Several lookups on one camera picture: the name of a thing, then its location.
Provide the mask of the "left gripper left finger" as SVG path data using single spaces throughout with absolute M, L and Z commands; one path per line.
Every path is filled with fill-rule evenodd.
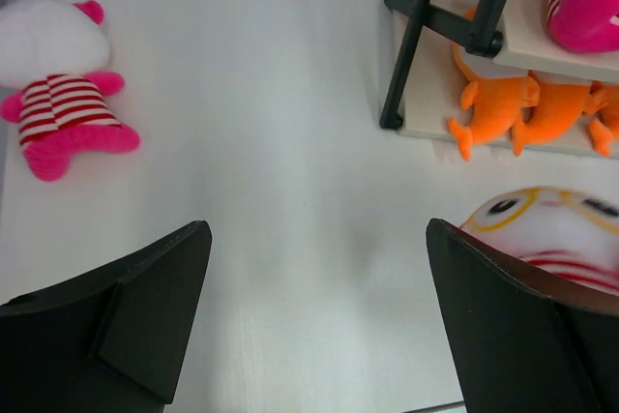
M 155 243 L 1 307 L 4 412 L 161 412 L 172 403 L 212 232 Z

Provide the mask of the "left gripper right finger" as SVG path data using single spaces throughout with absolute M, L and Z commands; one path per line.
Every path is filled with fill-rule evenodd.
M 427 254 L 469 412 L 615 412 L 618 299 L 433 219 Z

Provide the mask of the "white plush with yellow glasses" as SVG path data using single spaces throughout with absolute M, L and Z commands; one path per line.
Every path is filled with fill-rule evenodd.
M 594 194 L 554 187 L 504 192 L 460 228 L 562 279 L 618 294 L 618 206 Z

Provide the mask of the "white magenta plush facing down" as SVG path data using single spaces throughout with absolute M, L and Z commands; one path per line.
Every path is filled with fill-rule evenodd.
M 11 92 L 1 116 L 16 124 L 22 155 L 42 181 L 61 179 L 78 154 L 126 154 L 140 145 L 106 103 L 125 78 L 107 67 L 104 20 L 95 0 L 20 0 L 1 10 L 1 86 Z

